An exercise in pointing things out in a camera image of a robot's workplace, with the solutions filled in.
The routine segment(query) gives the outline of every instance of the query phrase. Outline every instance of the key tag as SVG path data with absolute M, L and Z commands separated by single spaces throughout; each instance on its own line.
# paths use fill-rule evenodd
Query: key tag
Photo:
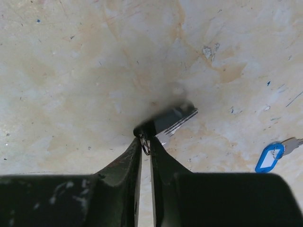
M 256 173 L 268 173 L 271 171 L 278 162 L 279 159 L 282 158 L 284 154 L 284 146 L 281 143 L 275 143 L 267 146 L 257 163 L 255 168 Z

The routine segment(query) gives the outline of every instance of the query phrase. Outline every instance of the silver key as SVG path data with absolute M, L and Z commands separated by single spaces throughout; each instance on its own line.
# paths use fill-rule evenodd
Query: silver key
M 290 153 L 292 153 L 292 151 L 296 148 L 298 148 L 299 146 L 301 146 L 303 144 L 303 139 L 296 139 L 296 138 L 290 138 L 288 140 L 285 140 L 284 142 L 282 142 L 282 144 L 285 147 L 285 151 L 283 156 L 285 155 L 289 155 Z

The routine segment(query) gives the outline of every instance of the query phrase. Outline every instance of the white surface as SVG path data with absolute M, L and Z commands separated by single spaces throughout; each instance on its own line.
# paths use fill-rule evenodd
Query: white surface
M 1 174 L 102 169 L 174 84 L 199 114 L 168 152 L 192 171 L 254 172 L 266 145 L 303 136 L 301 0 L 1 0 L 0 9 Z M 217 43 L 206 59 L 202 49 Z M 272 171 L 301 207 L 302 149 Z M 141 227 L 152 225 L 148 162 Z
M 271 167 L 275 161 L 275 159 L 273 158 L 273 151 L 274 150 L 269 150 L 265 156 L 265 158 L 263 159 L 263 162 L 260 166 L 260 168 L 266 168 L 266 167 Z

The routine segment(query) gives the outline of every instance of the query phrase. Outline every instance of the white label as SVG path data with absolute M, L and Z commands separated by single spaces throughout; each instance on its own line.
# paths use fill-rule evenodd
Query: white label
M 260 168 L 266 168 L 266 167 L 271 167 L 275 161 L 273 158 L 273 152 L 274 150 L 269 150 L 265 156 L 265 159 L 263 160 L 261 167 Z

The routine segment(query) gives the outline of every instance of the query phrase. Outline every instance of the concrete floor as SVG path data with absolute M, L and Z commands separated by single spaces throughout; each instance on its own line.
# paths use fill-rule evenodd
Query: concrete floor
M 254 172 L 267 144 L 303 137 L 301 0 L 0 0 L 0 9 L 0 174 L 102 169 L 176 84 L 200 112 L 168 152 L 194 172 Z M 215 44 L 212 61 L 202 49 Z M 301 208 L 302 152 L 273 171 Z M 141 227 L 152 226 L 148 160 Z

